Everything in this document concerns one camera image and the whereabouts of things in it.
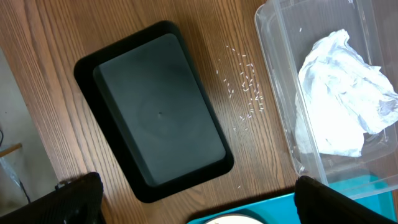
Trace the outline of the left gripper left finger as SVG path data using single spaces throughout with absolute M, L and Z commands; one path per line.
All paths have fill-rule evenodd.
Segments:
M 103 183 L 90 172 L 1 217 L 1 223 L 104 223 L 101 212 Z

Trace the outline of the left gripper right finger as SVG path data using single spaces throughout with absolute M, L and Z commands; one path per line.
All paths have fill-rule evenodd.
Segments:
M 388 224 L 392 220 L 366 208 L 319 181 L 301 176 L 295 183 L 294 203 L 305 224 Z

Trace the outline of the white napkin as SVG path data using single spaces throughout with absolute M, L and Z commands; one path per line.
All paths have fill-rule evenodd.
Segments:
M 397 93 L 379 66 L 368 65 L 340 29 L 314 43 L 299 71 L 310 114 L 358 133 L 397 122 Z
M 336 98 L 323 94 L 313 100 L 306 93 L 303 98 L 319 153 L 360 157 L 364 130 Z

